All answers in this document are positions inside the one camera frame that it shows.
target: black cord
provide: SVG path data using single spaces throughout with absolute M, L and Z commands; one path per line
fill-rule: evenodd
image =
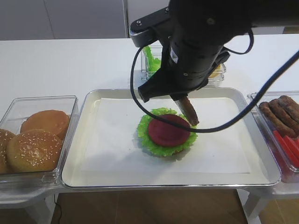
M 58 218 L 58 224 L 60 224 L 60 220 L 61 220 L 61 217 L 62 217 L 62 209 L 61 209 L 61 205 L 60 204 L 58 204 L 57 202 L 56 202 L 56 200 L 55 200 L 55 194 L 54 194 L 54 203 L 55 203 L 55 205 L 59 208 L 59 210 L 60 210 L 60 216 L 59 216 L 59 218 Z
M 163 119 L 159 116 L 156 116 L 154 114 L 152 114 L 151 112 L 149 112 L 148 110 L 146 110 L 138 101 L 135 92 L 134 92 L 134 86 L 133 86 L 133 80 L 134 80 L 134 68 L 135 68 L 135 64 L 136 64 L 136 60 L 137 57 L 140 53 L 140 51 L 143 49 L 143 47 L 139 48 L 135 54 L 133 63 L 132 63 L 132 68 L 131 68 L 131 76 L 130 76 L 130 91 L 131 91 L 131 95 L 133 100 L 135 101 L 135 103 L 137 104 L 137 106 L 143 111 L 145 112 L 147 115 L 151 116 L 154 119 L 157 119 L 159 121 L 162 121 L 166 124 L 169 125 L 173 125 L 175 127 L 184 129 L 186 131 L 189 132 L 196 132 L 196 133 L 212 133 L 212 132 L 218 132 L 221 130 L 224 130 L 230 126 L 232 126 L 233 124 L 235 124 L 236 122 L 238 122 L 239 120 L 241 120 L 247 113 L 249 113 L 252 108 L 254 106 L 257 105 L 257 103 L 260 101 L 260 99 L 262 98 L 262 96 L 266 93 L 266 91 L 269 89 L 269 87 L 288 69 L 290 68 L 299 58 L 299 50 L 286 62 L 284 63 L 283 66 L 281 66 L 269 79 L 268 81 L 262 86 L 261 90 L 257 93 L 256 97 L 251 101 L 251 103 L 245 107 L 244 110 L 242 110 L 236 117 L 234 117 L 232 120 L 230 120 L 229 122 L 219 126 L 219 127 L 215 127 L 215 128 L 208 128 L 208 129 L 195 129 L 195 128 L 189 128 L 189 127 L 185 127 L 183 125 L 168 121 L 166 119 Z
M 237 52 L 237 51 L 228 49 L 226 47 L 224 47 L 224 49 L 227 50 L 227 51 L 229 51 L 229 52 L 231 52 L 231 53 L 237 54 L 237 55 L 245 55 L 245 54 L 247 54 L 248 52 L 251 51 L 251 49 L 253 47 L 253 44 L 254 44 L 254 35 L 253 35 L 253 32 L 252 32 L 252 29 L 248 30 L 248 35 L 249 35 L 249 41 L 250 42 L 249 42 L 249 46 L 248 46 L 248 48 L 247 48 L 246 51 L 244 51 L 244 52 Z

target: burger patty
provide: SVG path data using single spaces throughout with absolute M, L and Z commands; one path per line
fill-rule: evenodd
M 288 96 L 281 96 L 278 98 L 279 105 L 299 123 L 299 105 Z
M 279 118 L 285 125 L 293 129 L 297 135 L 299 134 L 299 123 L 293 120 L 290 115 L 279 105 L 278 99 L 270 101 L 269 107 L 277 118 Z
M 285 125 L 281 120 L 279 120 L 275 114 L 271 111 L 268 102 L 262 102 L 259 106 L 261 112 L 264 114 L 266 118 L 268 118 L 273 125 L 276 127 L 277 131 L 284 137 L 285 135 L 296 138 L 297 135 L 293 129 L 289 128 Z

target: hamburger bun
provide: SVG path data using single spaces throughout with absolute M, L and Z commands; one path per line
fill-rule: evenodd
M 15 172 L 50 171 L 58 162 L 62 141 L 44 130 L 16 135 L 7 146 L 7 160 Z
M 64 139 L 70 118 L 63 111 L 40 111 L 31 115 L 21 126 L 21 133 L 43 129 L 57 135 L 61 140 Z
M 0 174 L 9 173 L 10 167 L 7 162 L 6 148 L 9 141 L 15 136 L 10 131 L 0 129 Z

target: floor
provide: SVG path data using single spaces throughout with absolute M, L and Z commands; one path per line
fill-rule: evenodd
M 144 190 L 60 194 L 60 224 L 246 224 L 235 190 Z M 52 223 L 58 224 L 56 207 Z M 299 224 L 299 199 L 272 201 L 262 224 Z M 0 210 L 0 224 L 34 224 L 24 209 Z

